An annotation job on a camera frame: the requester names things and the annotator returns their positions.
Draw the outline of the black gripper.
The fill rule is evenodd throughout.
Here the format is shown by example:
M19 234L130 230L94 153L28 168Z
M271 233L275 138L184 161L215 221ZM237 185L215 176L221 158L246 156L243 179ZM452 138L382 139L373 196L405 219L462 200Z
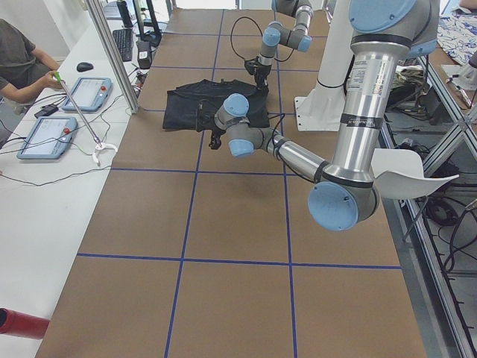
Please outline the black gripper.
M216 126L211 129L209 147L212 150L218 150L220 148L221 136L224 135L225 133L226 133L225 130L220 129Z
M268 75L270 74L272 63L272 57L264 57L262 55L256 57L254 79L258 90L266 90L268 88Z

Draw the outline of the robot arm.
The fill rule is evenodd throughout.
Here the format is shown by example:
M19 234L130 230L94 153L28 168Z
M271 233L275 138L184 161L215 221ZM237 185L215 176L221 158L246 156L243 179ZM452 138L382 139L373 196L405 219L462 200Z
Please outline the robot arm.
M314 15L310 1L272 1L273 11L295 19L294 27L288 29L281 22L270 22L262 35L262 45L258 55L245 62L246 70L254 76L256 87L262 90L268 86L272 62L277 46L283 45L292 50L308 51L312 38L309 26Z
M261 149L313 183L308 208L322 227L347 230L368 219L380 198L417 198L434 191L433 180L411 176L392 163L378 167L376 144L397 64L434 51L436 1L338 1L332 14L315 88L295 100L306 131L334 131L331 160L306 150L276 129L251 122L249 101L228 96L212 126L228 136L230 153Z

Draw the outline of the person's hand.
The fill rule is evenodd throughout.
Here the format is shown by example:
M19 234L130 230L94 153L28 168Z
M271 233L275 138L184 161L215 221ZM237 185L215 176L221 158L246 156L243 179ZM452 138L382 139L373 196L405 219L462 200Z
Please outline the person's hand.
M62 89L62 84L56 79L55 71L49 71L42 77L42 84L45 88Z

